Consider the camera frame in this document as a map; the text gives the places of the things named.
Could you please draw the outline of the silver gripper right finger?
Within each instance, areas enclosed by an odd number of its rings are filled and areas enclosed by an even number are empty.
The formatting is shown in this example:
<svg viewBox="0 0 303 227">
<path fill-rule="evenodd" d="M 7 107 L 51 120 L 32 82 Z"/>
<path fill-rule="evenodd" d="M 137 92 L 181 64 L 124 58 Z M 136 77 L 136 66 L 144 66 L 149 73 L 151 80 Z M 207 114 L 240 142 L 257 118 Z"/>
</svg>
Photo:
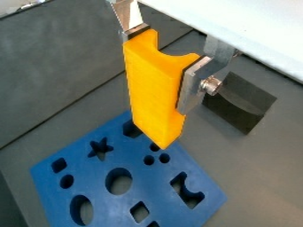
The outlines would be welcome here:
<svg viewBox="0 0 303 227">
<path fill-rule="evenodd" d="M 183 70 L 176 110 L 187 115 L 205 94 L 213 96 L 221 81 L 213 76 L 228 65 L 236 48 L 208 35 L 204 41 L 204 55 Z"/>
</svg>

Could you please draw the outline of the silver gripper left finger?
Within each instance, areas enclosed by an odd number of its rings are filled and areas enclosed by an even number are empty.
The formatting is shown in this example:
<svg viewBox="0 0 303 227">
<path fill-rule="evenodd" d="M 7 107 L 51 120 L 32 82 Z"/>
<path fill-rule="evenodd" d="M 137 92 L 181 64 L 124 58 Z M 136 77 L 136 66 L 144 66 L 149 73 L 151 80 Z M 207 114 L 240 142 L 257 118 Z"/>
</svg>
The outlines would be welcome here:
<svg viewBox="0 0 303 227">
<path fill-rule="evenodd" d="M 151 26 L 143 22 L 137 0 L 105 0 L 120 23 L 120 39 L 125 43 L 147 31 Z"/>
</svg>

